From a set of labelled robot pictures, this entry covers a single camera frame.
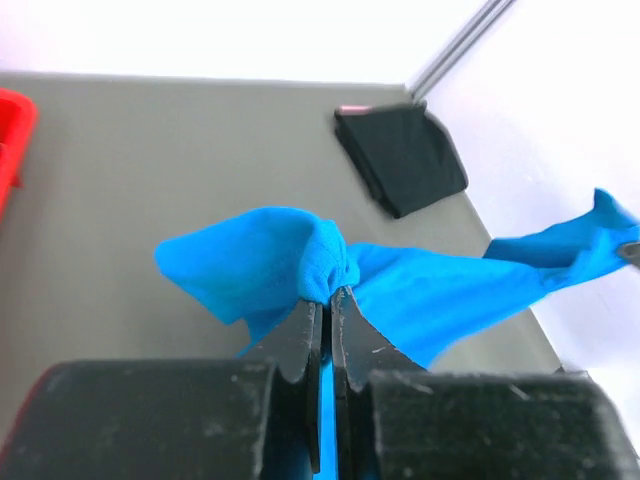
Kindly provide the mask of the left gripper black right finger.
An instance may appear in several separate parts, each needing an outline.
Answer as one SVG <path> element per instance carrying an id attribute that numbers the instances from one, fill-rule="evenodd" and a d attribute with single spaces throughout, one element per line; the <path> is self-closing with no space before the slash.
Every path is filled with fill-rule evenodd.
<path id="1" fill-rule="evenodd" d="M 380 479 L 382 454 L 369 376 L 378 370 L 425 369 L 371 325 L 351 288 L 341 287 L 332 295 L 330 319 L 337 474 L 340 479 Z"/>

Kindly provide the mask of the blue t shirt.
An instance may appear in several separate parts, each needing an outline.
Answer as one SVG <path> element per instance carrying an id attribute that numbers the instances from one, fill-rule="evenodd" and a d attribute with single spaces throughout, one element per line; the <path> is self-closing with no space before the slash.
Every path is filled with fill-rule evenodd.
<path id="1" fill-rule="evenodd" d="M 336 224 L 265 207 L 162 242 L 160 272 L 216 318 L 247 324 L 244 355 L 299 301 L 323 307 L 315 474 L 234 472 L 234 381 L 240 359 L 188 374 L 202 427 L 185 479 L 340 479 L 331 297 L 349 287 L 365 318 L 423 367 L 369 376 L 380 479 L 635 479 L 639 464 L 602 390 L 579 375 L 434 374 L 430 365 L 474 335 L 559 290 L 627 265 L 618 248 L 639 223 L 603 190 L 590 211 L 541 232 L 493 240 L 483 256 L 348 244 Z"/>

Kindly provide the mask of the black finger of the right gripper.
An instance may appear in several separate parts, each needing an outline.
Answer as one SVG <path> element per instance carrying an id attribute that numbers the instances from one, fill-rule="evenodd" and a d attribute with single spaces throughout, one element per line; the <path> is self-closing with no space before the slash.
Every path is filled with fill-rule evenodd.
<path id="1" fill-rule="evenodd" d="M 636 270 L 640 270 L 640 242 L 629 242 L 618 248 L 618 256 Z"/>

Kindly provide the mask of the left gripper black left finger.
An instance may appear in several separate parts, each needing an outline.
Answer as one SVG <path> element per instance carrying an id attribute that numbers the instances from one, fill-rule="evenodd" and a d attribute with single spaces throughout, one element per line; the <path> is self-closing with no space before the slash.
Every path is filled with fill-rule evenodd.
<path id="1" fill-rule="evenodd" d="M 234 381 L 234 472 L 320 470 L 323 307 L 299 301 L 240 359 Z"/>

